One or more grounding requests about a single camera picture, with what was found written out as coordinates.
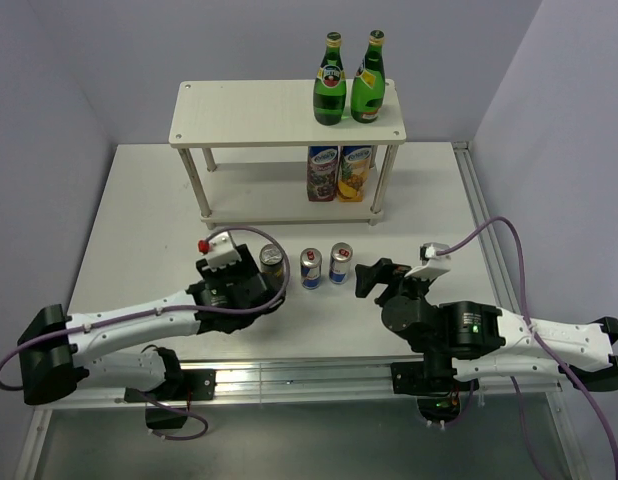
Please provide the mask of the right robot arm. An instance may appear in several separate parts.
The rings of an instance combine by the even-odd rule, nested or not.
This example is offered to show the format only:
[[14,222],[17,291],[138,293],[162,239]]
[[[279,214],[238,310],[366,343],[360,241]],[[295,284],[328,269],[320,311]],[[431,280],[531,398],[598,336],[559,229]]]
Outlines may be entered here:
[[392,364],[397,394],[433,395],[467,391],[488,377],[561,379],[572,372],[574,386],[592,392],[618,390],[618,320],[603,317],[586,325],[525,321],[502,307],[473,301],[430,304],[433,282],[450,270],[449,257],[431,257],[411,267],[382,258],[355,268],[355,294],[375,299],[385,328],[419,354],[417,361]]

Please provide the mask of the green glass bottle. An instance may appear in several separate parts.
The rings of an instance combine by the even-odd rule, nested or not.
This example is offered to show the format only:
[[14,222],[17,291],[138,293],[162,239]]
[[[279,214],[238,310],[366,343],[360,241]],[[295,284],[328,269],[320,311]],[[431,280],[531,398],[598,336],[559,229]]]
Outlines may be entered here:
[[374,122],[383,105],[385,95],[385,70],[382,48],[385,34],[372,30],[369,43],[353,80],[350,99],[352,117],[360,123]]
[[313,113],[316,121],[332,126],[341,121],[346,102],[347,86],[340,54],[342,36],[329,32],[326,49],[313,87]]

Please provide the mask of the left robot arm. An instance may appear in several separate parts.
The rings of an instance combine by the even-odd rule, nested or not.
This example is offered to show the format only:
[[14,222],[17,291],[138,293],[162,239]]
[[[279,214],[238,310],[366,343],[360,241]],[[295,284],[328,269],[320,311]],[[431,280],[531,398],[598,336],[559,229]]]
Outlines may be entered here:
[[24,401],[61,400],[78,388],[125,388],[159,400],[174,399],[186,377],[176,353],[155,341],[209,332],[230,334],[284,301],[246,245],[240,260],[213,271],[196,264],[200,281],[173,295],[109,312],[64,313],[41,309],[18,340]]

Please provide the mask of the black can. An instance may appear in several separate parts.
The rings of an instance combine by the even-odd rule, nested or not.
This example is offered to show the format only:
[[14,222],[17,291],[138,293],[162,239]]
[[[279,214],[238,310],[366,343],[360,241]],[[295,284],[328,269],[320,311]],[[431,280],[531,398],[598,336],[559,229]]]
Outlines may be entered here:
[[259,262],[268,285],[275,292],[279,292],[285,281],[285,264],[281,250],[272,243],[264,245],[259,253]]

